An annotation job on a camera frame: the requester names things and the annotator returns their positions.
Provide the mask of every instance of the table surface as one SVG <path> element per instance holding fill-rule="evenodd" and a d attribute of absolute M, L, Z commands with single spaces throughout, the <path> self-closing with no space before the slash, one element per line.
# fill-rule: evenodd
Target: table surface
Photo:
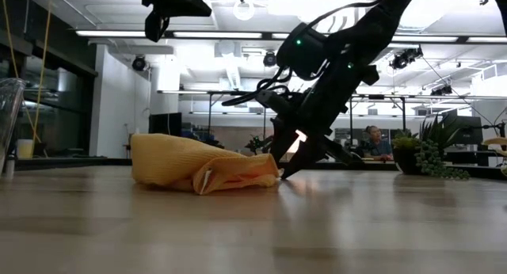
<path fill-rule="evenodd" d="M 0 183 L 0 272 L 505 273 L 507 185 L 305 171 L 197 196 L 127 166 Z"/>

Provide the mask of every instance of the ceiling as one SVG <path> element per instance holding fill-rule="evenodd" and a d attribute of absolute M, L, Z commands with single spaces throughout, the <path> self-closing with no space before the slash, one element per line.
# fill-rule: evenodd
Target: ceiling
<path fill-rule="evenodd" d="M 47 0 L 34 0 L 47 7 Z M 329 10 L 344 3 L 356 0 L 247 0 L 254 7 L 253 16 L 241 21 L 234 15 L 234 5 L 238 0 L 204 0 L 213 10 L 210 17 L 175 17 L 171 19 L 171 30 L 219 30 L 219 31 L 255 31 L 255 32 L 290 32 L 301 20 L 312 17 L 302 8 L 313 14 L 319 10 Z M 400 32 L 452 34 L 452 35 L 504 35 L 501 15 L 494 0 L 480 6 L 482 0 L 414 0 L 407 9 Z M 238 11 L 247 9 L 240 5 Z M 144 19 L 151 11 L 140 5 L 140 0 L 53 0 L 54 14 L 76 29 L 123 29 L 143 30 Z M 364 11 L 343 13 L 357 16 Z M 353 25 L 349 19 L 344 26 Z M 330 19 L 320 27 L 326 31 L 333 30 Z M 221 78 L 227 77 L 227 65 L 221 57 L 215 57 L 215 44 L 218 40 L 161 40 L 155 44 L 149 40 L 96 40 L 109 44 L 111 48 L 127 47 L 164 47 L 171 46 L 181 64 L 181 82 L 186 89 L 202 86 L 203 83 L 218 84 Z M 241 48 L 261 48 L 276 50 L 280 41 L 248 40 L 236 41 Z M 436 70 L 435 73 L 426 62 L 419 59 L 409 68 L 393 77 L 392 70 L 387 66 L 389 59 L 377 62 L 381 79 L 374 86 L 361 86 L 362 93 L 392 93 L 406 91 L 416 93 L 422 86 L 438 81 L 440 77 L 451 76 L 454 87 L 467 88 L 471 84 L 470 76 L 480 72 L 481 68 L 492 63 L 507 60 L 505 45 L 443 45 L 424 44 L 421 46 L 426 60 Z M 401 49 L 387 49 L 382 56 L 389 56 Z M 148 60 L 156 66 L 164 55 L 149 55 Z M 122 51 L 122 59 L 129 61 L 134 55 Z M 263 56 L 242 57 L 236 60 L 241 78 L 259 79 L 271 77 L 276 68 L 266 68 L 262 64 Z M 294 80 L 292 85 L 300 86 L 301 81 Z"/>

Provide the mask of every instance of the robotic arm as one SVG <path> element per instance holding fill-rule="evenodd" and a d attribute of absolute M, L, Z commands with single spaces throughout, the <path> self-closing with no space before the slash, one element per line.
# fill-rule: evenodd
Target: robotic arm
<path fill-rule="evenodd" d="M 328 156 L 344 163 L 353 160 L 340 144 L 329 140 L 326 135 L 332 133 L 330 126 L 338 114 L 347 112 L 346 103 L 359 84 L 373 85 L 379 80 L 376 67 L 370 63 L 392 41 L 402 14 L 411 1 L 376 0 L 368 4 L 348 5 L 346 7 L 374 7 L 352 28 L 328 37 L 312 27 L 339 9 L 308 25 L 299 25 L 280 46 L 276 56 L 280 70 L 275 77 L 259 82 L 256 92 L 223 103 L 236 105 L 255 98 L 276 112 L 276 118 L 272 119 L 275 133 L 270 151 L 276 162 L 280 162 L 297 139 L 296 130 L 307 136 L 307 141 L 300 143 L 298 151 L 285 166 L 282 179 Z M 502 13 L 507 10 L 505 1 L 497 0 L 499 6 L 504 7 Z M 278 79 L 287 69 L 289 75 Z M 276 82 L 288 81 L 292 72 L 303 80 L 318 78 L 318 81 L 304 93 L 291 93 L 284 86 L 270 87 Z M 275 92 L 277 89 L 286 90 L 278 94 Z"/>

